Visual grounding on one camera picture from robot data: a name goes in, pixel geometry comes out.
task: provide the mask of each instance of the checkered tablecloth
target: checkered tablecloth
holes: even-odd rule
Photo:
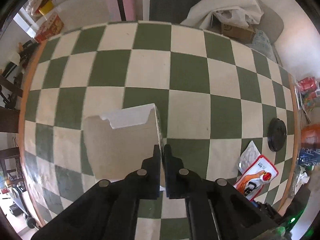
[[[155,103],[164,142],[202,178],[239,176],[253,140],[279,171],[257,200],[275,207],[292,164],[294,119],[288,73],[229,38],[159,22],[96,25],[50,39],[25,114],[30,193],[46,222],[95,183],[81,130],[90,115]],[[287,126],[284,148],[268,148],[270,120]],[[139,240],[189,237],[184,200],[141,200]]]

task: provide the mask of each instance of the red box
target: red box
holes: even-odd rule
[[[41,42],[54,35],[57,35],[61,32],[62,27],[62,20],[56,12],[53,12],[49,19],[40,26],[36,33],[35,40]]]

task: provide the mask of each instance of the black disc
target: black disc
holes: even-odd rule
[[[268,128],[268,145],[271,151],[280,151],[287,138],[287,128],[282,120],[273,118]]]

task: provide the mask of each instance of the suitcase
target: suitcase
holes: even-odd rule
[[[135,21],[136,7],[135,0],[106,0],[109,10],[109,20],[118,21]]]

